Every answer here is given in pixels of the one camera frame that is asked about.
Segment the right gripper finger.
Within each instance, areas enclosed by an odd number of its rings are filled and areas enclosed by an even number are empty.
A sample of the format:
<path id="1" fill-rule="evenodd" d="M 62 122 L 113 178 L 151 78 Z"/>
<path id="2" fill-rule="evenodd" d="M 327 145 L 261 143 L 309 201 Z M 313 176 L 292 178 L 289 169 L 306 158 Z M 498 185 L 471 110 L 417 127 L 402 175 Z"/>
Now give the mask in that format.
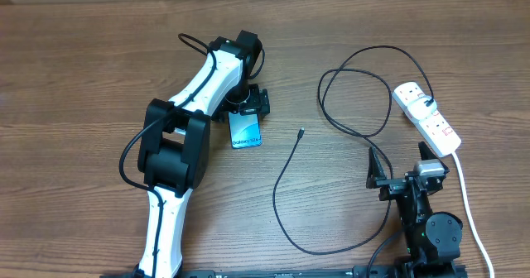
<path id="1" fill-rule="evenodd" d="M 387 176 L 384 173 L 383 167 L 378 159 L 378 155 L 373 147 L 369 148 L 369 168 L 366 179 L 367 189 L 376 189 L 379 187 L 379 181 L 384 181 Z"/>
<path id="2" fill-rule="evenodd" d="M 422 161 L 437 159 L 436 154 L 431 151 L 431 148 L 424 141 L 418 143 L 418 150 Z"/>

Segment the blue Samsung Galaxy smartphone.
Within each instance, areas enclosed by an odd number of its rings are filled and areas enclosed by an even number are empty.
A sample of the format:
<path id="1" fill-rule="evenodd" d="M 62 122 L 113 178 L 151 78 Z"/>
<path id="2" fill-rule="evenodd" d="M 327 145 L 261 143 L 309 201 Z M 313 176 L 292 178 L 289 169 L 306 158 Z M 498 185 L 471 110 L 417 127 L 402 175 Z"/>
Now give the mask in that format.
<path id="1" fill-rule="evenodd" d="M 231 146 L 243 149 L 262 145 L 262 136 L 257 114 L 241 115 L 229 113 Z"/>

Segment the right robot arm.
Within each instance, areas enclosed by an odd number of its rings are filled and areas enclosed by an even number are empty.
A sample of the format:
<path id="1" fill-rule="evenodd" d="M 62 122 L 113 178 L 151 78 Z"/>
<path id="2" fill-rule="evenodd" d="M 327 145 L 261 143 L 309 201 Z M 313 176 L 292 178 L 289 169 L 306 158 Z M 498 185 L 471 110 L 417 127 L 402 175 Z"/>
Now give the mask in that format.
<path id="1" fill-rule="evenodd" d="M 434 212 L 429 196 L 443 189 L 449 168 L 429 149 L 418 144 L 421 159 L 401 179 L 389 179 L 376 151 L 369 150 L 366 187 L 379 190 L 381 201 L 395 202 L 401 230 L 385 240 L 374 252 L 364 273 L 367 277 L 466 277 L 464 266 L 456 266 L 460 257 L 462 221 L 452 213 Z M 373 268 L 378 254 L 390 242 L 405 237 L 407 256 L 391 266 Z"/>

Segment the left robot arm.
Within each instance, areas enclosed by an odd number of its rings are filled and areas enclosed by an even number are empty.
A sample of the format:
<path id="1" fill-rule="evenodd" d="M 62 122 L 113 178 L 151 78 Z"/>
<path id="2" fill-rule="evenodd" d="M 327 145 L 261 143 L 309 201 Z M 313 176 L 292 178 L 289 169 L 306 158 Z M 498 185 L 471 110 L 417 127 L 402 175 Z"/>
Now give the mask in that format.
<path id="1" fill-rule="evenodd" d="M 267 90 L 253 79 L 265 60 L 258 36 L 241 31 L 235 40 L 222 36 L 208 44 L 179 34 L 179 39 L 205 56 L 195 77 L 176 95 L 154 98 L 142 130 L 126 145 L 139 146 L 139 188 L 147 191 L 147 238 L 133 277 L 177 277 L 181 273 L 182 234 L 187 204 L 205 176 L 210 158 L 212 122 L 228 122 L 234 149 L 261 146 L 259 120 L 270 112 Z"/>

